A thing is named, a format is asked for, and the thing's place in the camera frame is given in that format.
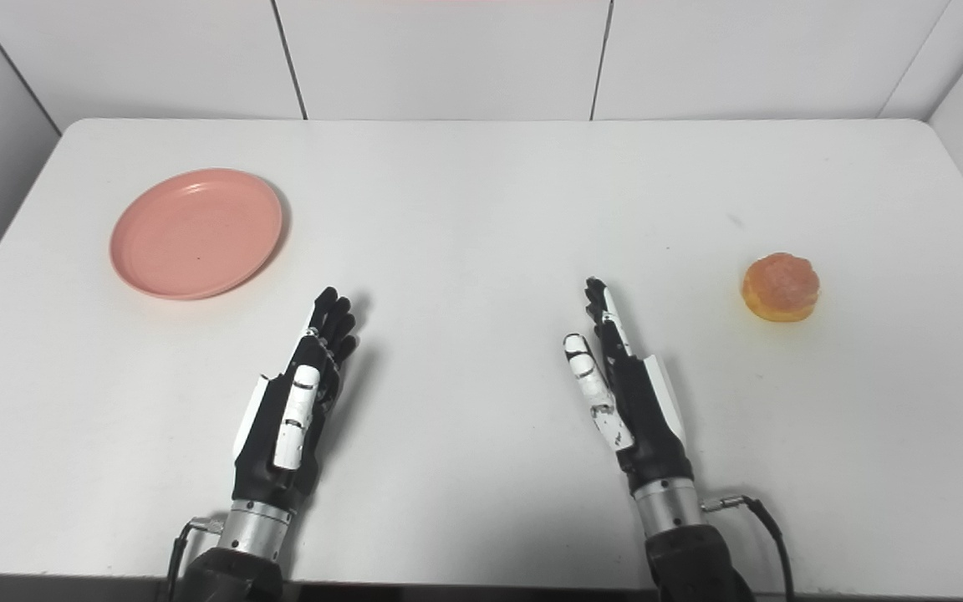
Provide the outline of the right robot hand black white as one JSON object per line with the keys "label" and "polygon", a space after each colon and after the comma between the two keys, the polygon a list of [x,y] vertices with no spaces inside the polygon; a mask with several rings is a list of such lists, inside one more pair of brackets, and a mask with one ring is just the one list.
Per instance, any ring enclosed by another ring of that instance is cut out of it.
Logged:
{"label": "right robot hand black white", "polygon": [[581,333],[564,339],[564,354],[601,437],[618,458],[631,492],[653,482],[693,480],[685,428],[674,394],[654,355],[632,351],[610,288],[586,278],[586,313],[599,353]]}

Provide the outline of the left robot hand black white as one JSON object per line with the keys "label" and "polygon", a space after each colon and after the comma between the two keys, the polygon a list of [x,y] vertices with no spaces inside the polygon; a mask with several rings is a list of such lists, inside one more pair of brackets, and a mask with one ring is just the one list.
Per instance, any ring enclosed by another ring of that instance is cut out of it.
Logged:
{"label": "left robot hand black white", "polygon": [[320,475],[318,442],[359,346],[348,298],[328,287],[314,301],[283,373],[257,383],[234,454],[233,502],[297,512]]}

